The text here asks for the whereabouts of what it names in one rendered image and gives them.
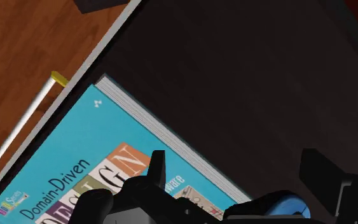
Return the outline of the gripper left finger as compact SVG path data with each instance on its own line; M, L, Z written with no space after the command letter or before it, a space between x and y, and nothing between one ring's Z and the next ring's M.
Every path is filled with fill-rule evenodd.
M165 152L152 153L145 176L127 179L116 195L90 190L81 195L68 224L222 224L186 198L165 191Z

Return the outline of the blue paperback book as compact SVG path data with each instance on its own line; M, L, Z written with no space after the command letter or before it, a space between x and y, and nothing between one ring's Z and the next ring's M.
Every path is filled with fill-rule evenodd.
M90 85L0 193L0 224L67 224L78 197L118 193L165 152L165 191L221 219L249 196L135 102L112 79Z

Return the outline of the blue and black round object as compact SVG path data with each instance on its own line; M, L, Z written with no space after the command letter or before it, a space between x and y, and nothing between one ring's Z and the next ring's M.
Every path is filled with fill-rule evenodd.
M290 190L278 190L248 202L234 204L225 209L223 218L238 215L301 215L304 218L311 218L306 202Z

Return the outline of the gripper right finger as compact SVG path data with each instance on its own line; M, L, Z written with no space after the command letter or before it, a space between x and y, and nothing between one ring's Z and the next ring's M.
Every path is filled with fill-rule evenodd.
M358 224L358 174L343 171L316 149L305 148L299 178L336 218L335 224Z

